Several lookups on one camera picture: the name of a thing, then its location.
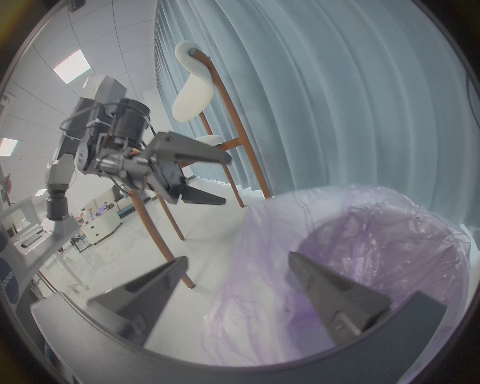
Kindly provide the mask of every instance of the white tile floor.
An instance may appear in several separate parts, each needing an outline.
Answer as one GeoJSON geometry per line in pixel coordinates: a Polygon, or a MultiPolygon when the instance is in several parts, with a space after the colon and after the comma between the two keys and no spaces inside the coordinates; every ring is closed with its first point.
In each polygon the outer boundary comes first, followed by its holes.
{"type": "MultiPolygon", "coordinates": [[[[186,240],[180,241],[158,201],[146,208],[160,234],[175,256],[188,256],[188,275],[196,283],[188,289],[177,286],[156,324],[146,348],[167,356],[193,362],[204,362],[200,345],[203,317],[208,313],[213,295],[227,273],[236,234],[247,208],[240,208],[230,186],[196,180],[193,187],[226,197],[220,206],[169,204],[186,240]]],[[[244,192],[245,204],[261,201],[258,192],[244,192]]],[[[41,271],[60,291],[79,306],[109,288],[116,287],[163,264],[164,257],[155,246],[137,213],[122,220],[122,225],[98,245],[79,253],[70,248],[65,260],[80,279],[89,286],[74,293],[73,279],[50,259],[41,271]]]]}

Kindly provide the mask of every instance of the air conditioner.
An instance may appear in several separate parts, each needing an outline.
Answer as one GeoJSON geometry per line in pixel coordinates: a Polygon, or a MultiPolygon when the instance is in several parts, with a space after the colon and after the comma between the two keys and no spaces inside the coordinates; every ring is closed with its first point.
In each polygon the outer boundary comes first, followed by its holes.
{"type": "Polygon", "coordinates": [[[15,101],[15,96],[4,92],[0,99],[0,131],[3,128],[3,122],[5,121],[5,117],[7,116],[8,109],[12,106],[13,102],[15,101]]]}

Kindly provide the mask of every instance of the curtain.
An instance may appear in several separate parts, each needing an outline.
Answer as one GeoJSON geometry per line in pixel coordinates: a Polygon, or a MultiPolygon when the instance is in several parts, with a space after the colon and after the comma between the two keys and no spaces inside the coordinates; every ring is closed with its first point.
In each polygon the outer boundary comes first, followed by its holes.
{"type": "MultiPolygon", "coordinates": [[[[273,194],[361,183],[458,223],[478,210],[466,71],[410,0],[159,0],[157,86],[173,129],[197,137],[199,118],[171,116],[188,77],[174,56],[182,40],[211,57],[273,194]]],[[[205,116],[236,137],[218,96],[205,116]]],[[[258,189],[243,149],[231,152],[236,183],[258,189]]],[[[193,170],[225,180],[220,166],[193,170]]]]}

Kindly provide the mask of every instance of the chair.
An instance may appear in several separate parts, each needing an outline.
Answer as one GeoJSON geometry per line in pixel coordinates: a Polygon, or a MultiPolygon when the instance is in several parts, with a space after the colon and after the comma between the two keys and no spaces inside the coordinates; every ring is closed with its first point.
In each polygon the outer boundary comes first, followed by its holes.
{"type": "MultiPolygon", "coordinates": [[[[247,158],[252,165],[253,171],[265,199],[271,197],[265,178],[260,169],[260,165],[258,164],[258,160],[255,156],[245,129],[240,121],[238,113],[211,60],[195,43],[190,41],[182,41],[178,43],[175,47],[175,56],[179,63],[189,72],[190,75],[182,90],[177,95],[177,98],[173,102],[173,118],[179,122],[186,122],[195,118],[196,116],[200,116],[200,120],[202,121],[205,131],[207,132],[207,135],[196,138],[196,140],[202,143],[211,146],[218,146],[223,150],[228,150],[243,145],[247,158]],[[227,142],[225,142],[221,136],[213,134],[204,115],[205,108],[210,104],[214,96],[215,87],[217,88],[218,93],[225,104],[225,108],[227,109],[233,126],[238,134],[237,138],[227,142]]],[[[240,207],[243,208],[244,204],[238,193],[237,187],[235,186],[232,175],[225,164],[223,164],[222,167],[240,207]]],[[[183,240],[183,235],[181,235],[181,232],[178,229],[175,220],[173,220],[168,207],[165,203],[163,203],[162,206],[173,227],[179,234],[179,237],[183,240]]]]}

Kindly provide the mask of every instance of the blue circular logo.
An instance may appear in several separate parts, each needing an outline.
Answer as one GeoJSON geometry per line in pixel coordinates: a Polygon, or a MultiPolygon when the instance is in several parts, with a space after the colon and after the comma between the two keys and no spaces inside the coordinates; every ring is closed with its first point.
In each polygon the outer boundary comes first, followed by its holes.
{"type": "Polygon", "coordinates": [[[8,263],[0,258],[0,284],[11,304],[18,301],[18,283],[8,263]]]}

